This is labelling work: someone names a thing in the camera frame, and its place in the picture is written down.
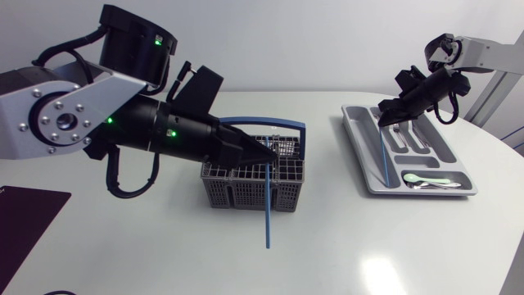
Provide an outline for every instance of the basket handle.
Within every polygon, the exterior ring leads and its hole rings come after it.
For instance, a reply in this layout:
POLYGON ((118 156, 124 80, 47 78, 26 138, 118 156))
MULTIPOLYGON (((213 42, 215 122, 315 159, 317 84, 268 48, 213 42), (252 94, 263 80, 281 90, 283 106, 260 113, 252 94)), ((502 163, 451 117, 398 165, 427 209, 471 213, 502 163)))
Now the basket handle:
POLYGON ((305 157, 305 124, 302 122, 269 117, 236 116, 220 118, 220 123, 227 125, 267 125, 277 126, 300 131, 300 154, 299 158, 305 157))

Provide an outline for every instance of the white table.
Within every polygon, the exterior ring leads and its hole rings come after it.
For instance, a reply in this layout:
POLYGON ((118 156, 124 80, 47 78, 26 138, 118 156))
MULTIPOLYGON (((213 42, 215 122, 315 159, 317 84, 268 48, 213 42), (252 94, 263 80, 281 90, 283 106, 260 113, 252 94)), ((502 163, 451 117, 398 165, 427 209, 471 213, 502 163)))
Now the white table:
MULTIPOLYGON (((463 120, 437 124, 479 193, 374 197, 342 126, 341 105, 383 98, 218 96, 215 116, 306 123, 298 208, 273 212, 270 250, 264 213, 210 208, 196 162, 162 157, 155 186, 120 200, 106 191, 106 161, 82 152, 0 161, 0 186, 72 193, 5 294, 499 293, 524 230, 524 159, 463 120)), ((120 159, 122 188, 144 184, 152 154, 124 149, 120 159)))

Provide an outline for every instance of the cutlery tray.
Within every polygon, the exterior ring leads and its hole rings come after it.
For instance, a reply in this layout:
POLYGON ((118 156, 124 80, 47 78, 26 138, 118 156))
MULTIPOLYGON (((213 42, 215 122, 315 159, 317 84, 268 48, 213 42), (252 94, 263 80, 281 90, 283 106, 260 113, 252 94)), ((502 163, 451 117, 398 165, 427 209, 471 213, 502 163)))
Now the cutlery tray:
POLYGON ((369 192, 392 195, 472 196, 477 187, 440 132, 422 114, 417 120, 382 127, 389 187, 386 185, 378 107, 342 106, 344 126, 355 148, 369 192), (409 188, 403 176, 447 178, 462 186, 455 189, 409 188))

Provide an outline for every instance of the blue chopstick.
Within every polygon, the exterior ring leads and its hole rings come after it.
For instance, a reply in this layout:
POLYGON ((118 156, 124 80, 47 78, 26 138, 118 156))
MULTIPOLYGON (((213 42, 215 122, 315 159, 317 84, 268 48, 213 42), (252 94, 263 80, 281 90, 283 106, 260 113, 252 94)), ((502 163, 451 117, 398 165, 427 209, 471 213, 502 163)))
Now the blue chopstick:
POLYGON ((384 160, 384 174, 386 175, 386 186, 390 187, 390 176, 387 174, 386 147, 384 147, 384 138, 382 137, 382 128, 380 130, 380 144, 382 145, 382 160, 384 160))
MULTIPOLYGON (((269 148, 269 138, 265 138, 265 146, 269 148)), ((265 248, 271 248, 271 194, 269 193, 269 162, 265 164, 265 248)))

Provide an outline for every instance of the spoon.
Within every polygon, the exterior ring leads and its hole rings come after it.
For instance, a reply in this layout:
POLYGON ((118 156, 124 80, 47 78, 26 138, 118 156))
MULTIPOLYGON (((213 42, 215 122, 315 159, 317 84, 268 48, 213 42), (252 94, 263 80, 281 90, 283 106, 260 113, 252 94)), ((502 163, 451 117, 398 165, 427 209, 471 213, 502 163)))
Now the spoon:
POLYGON ((451 180, 449 179, 430 179, 430 178, 425 178, 425 177, 418 177, 413 173, 405 174, 403 178, 405 181, 412 182, 412 183, 416 183, 419 181, 427 181, 427 182, 435 183, 435 184, 448 184, 451 182, 451 180))

